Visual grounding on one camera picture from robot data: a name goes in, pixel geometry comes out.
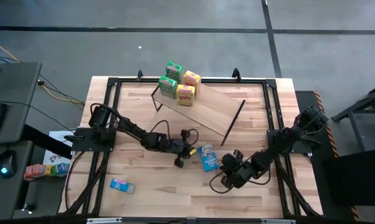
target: blue snack box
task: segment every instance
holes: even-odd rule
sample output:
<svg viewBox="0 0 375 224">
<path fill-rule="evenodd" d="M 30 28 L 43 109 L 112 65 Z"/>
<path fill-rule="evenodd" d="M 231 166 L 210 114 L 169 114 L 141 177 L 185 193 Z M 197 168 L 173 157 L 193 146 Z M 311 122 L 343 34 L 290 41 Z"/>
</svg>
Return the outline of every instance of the blue snack box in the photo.
<svg viewBox="0 0 375 224">
<path fill-rule="evenodd" d="M 211 170 L 218 169 L 219 165 L 217 155 L 215 154 L 215 151 L 212 148 L 212 144 L 198 147 L 197 150 L 199 151 L 204 171 L 208 172 Z"/>
<path fill-rule="evenodd" d="M 113 189 L 120 190 L 122 192 L 129 193 L 129 194 L 132 194 L 133 190 L 135 189 L 135 185 L 130 184 L 124 180 L 118 180 L 116 178 L 112 179 L 112 182 L 110 183 L 110 187 Z"/>
</svg>

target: wooden tabletop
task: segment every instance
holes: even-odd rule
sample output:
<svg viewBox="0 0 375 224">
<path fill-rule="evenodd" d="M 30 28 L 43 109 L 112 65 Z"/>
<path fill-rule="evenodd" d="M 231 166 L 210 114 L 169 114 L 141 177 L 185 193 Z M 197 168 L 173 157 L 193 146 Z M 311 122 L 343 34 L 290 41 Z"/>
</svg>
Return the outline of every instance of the wooden tabletop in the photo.
<svg viewBox="0 0 375 224">
<path fill-rule="evenodd" d="M 103 103 L 108 77 L 92 77 L 83 112 L 81 126 L 88 127 L 89 107 Z M 292 79 L 279 78 L 277 90 L 285 126 L 291 126 L 299 114 Z M 211 143 L 218 160 L 234 149 L 240 149 L 245 157 L 267 148 L 267 115 L 262 86 L 258 84 L 206 84 L 237 100 L 246 100 L 242 111 L 221 147 L 222 136 L 201 126 L 189 118 L 162 107 L 156 112 L 150 94 L 155 83 L 123 83 L 118 110 L 139 127 L 150 130 L 158 121 L 167 119 L 171 137 L 178 137 L 182 129 L 196 128 L 200 138 L 196 147 Z M 271 97 L 273 114 L 275 107 Z M 161 124 L 157 132 L 166 133 Z M 139 142 L 124 133 L 118 133 L 114 151 L 110 154 L 103 189 L 100 216 L 118 217 L 213 217 L 213 218 L 281 218 L 282 208 L 275 166 L 271 168 L 271 180 L 267 185 L 247 183 L 240 189 L 217 194 L 209 188 L 209 181 L 218 171 L 204 172 L 198 154 L 184 161 L 184 167 L 173 165 L 176 155 L 144 150 Z M 302 155 L 292 154 L 292 166 L 297 188 L 318 213 L 322 213 L 315 177 L 310 161 Z M 87 184 L 92 153 L 85 153 L 77 162 L 70 176 L 70 204 L 80 195 Z M 112 178 L 123 179 L 136 185 L 133 194 L 110 188 Z M 257 180 L 265 182 L 267 175 Z M 217 190 L 225 190 L 216 179 Z M 90 210 L 96 196 L 91 197 Z M 287 191 L 290 211 L 293 212 L 290 191 Z M 64 196 L 59 212 L 65 210 Z"/>
</svg>

